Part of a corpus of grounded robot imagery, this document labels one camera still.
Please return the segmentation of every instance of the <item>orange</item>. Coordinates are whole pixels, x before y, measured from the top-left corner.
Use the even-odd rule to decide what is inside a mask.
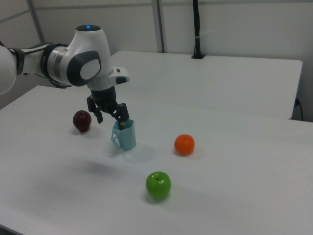
[[[182,134],[177,136],[174,143],[175,150],[181,155],[189,155],[195,148],[195,141],[191,135]]]

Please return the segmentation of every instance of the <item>cup handle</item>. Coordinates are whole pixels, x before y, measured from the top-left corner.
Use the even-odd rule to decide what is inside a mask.
[[[117,149],[121,149],[123,150],[123,147],[116,141],[117,137],[121,134],[121,132],[116,133],[115,131],[112,132],[111,135],[111,141],[113,142],[113,144],[115,145],[115,147]]]

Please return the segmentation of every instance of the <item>white wall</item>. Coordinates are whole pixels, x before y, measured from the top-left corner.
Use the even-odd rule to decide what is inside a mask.
[[[192,54],[195,43],[192,4],[186,4],[185,0],[175,0],[176,4],[173,2],[163,0],[166,51]],[[202,52],[208,55],[303,61],[298,97],[303,106],[304,119],[313,121],[313,3],[213,2],[199,5],[201,31],[213,30],[206,38],[201,38]],[[293,118],[300,119],[298,110]]]
[[[0,0],[0,40],[7,47],[27,48],[40,42],[26,0]],[[0,109],[37,85],[50,83],[36,75],[19,75],[13,88],[0,95]]]
[[[158,52],[151,0],[34,1],[46,41],[69,44],[77,26],[103,28],[111,54],[119,50]]]

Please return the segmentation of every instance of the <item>green apple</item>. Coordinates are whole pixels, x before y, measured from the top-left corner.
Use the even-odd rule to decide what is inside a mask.
[[[171,189],[170,177],[162,171],[153,172],[146,180],[146,189],[154,199],[164,199]]]

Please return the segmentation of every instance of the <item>black clamp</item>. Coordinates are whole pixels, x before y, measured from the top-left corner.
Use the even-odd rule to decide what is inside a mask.
[[[16,64],[16,74],[20,75],[23,72],[24,68],[24,60],[25,60],[25,53],[21,49],[18,48],[10,48],[11,50],[14,50],[17,64]]]
[[[118,104],[116,102],[115,87],[103,91],[91,91],[91,93],[92,95],[87,98],[88,110],[94,113],[98,123],[103,121],[102,111],[115,118],[122,130],[122,125],[129,119],[129,114],[125,103]]]

